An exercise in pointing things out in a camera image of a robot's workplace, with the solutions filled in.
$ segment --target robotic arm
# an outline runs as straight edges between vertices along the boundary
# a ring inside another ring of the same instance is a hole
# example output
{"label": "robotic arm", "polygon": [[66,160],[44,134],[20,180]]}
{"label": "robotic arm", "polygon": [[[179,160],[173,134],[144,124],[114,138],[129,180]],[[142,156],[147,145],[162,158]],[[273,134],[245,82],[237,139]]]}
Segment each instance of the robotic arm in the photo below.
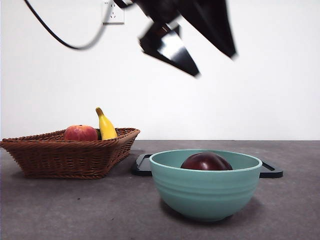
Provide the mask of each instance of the robotic arm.
{"label": "robotic arm", "polygon": [[130,4],[114,0],[120,8],[136,3],[153,24],[140,38],[145,54],[169,63],[196,76],[198,68],[182,44],[180,26],[171,24],[178,16],[184,17],[217,49],[228,57],[236,53],[229,26],[225,0],[133,0]]}

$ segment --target ceramic bowl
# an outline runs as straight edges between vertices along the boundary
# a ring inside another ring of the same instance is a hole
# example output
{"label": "ceramic bowl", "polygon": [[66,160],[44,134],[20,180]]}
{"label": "ceramic bowl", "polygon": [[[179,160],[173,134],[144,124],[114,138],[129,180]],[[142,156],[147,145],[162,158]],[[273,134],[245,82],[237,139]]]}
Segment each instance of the ceramic bowl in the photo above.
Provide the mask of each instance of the ceramic bowl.
{"label": "ceramic bowl", "polygon": [[[233,170],[180,168],[192,154],[214,152]],[[187,218],[214,222],[240,211],[259,183],[262,161],[243,153],[211,149],[162,151],[149,158],[152,178],[163,201]]]}

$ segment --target dark red plum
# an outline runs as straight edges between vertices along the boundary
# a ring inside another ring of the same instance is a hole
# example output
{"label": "dark red plum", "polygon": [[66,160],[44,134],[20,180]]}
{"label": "dark red plum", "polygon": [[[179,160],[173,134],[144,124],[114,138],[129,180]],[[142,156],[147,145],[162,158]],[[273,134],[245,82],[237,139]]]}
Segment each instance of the dark red plum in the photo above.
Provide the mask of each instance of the dark red plum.
{"label": "dark red plum", "polygon": [[182,169],[193,170],[232,170],[231,165],[223,157],[212,151],[190,155],[181,165]]}

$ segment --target bowl rim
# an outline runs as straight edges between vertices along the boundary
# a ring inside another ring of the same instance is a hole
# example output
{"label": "bowl rim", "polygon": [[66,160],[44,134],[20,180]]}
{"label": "bowl rim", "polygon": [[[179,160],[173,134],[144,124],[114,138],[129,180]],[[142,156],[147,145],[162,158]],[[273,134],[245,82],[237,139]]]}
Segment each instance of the bowl rim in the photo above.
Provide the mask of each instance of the bowl rim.
{"label": "bowl rim", "polygon": [[[158,162],[153,160],[154,156],[157,156],[157,155],[160,155],[160,154],[164,154],[164,153],[179,152],[179,151],[210,151],[210,152],[223,152],[223,153],[229,153],[229,154],[237,154],[237,155],[242,155],[242,156],[246,156],[246,157],[252,158],[254,160],[257,160],[258,164],[255,165],[255,166],[251,166],[251,167],[233,169],[233,170],[198,170],[198,169],[187,169],[187,168],[168,166],[168,165],[164,165],[164,164],[158,163]],[[259,158],[255,157],[255,156],[252,156],[252,155],[249,155],[249,154],[245,154],[245,153],[241,153],[241,152],[235,152],[235,151],[225,151],[225,150],[218,150],[218,149],[200,149],[200,148],[173,149],[173,150],[166,150],[166,151],[156,152],[156,153],[152,154],[149,157],[149,161],[152,164],[158,165],[160,167],[168,168],[168,169],[175,169],[175,170],[178,170],[178,171],[187,171],[187,172],[201,172],[201,173],[244,172],[244,171],[250,171],[250,170],[258,169],[263,164],[262,161]]]}

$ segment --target black tray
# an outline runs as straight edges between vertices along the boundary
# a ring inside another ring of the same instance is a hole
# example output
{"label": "black tray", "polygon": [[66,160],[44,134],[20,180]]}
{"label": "black tray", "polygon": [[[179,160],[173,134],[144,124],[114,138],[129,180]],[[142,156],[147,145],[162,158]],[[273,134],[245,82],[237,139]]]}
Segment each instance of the black tray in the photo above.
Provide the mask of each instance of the black tray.
{"label": "black tray", "polygon": [[[131,173],[138,176],[152,176],[149,158],[152,154],[141,154],[131,167]],[[270,162],[262,161],[260,178],[281,178],[284,171]]]}

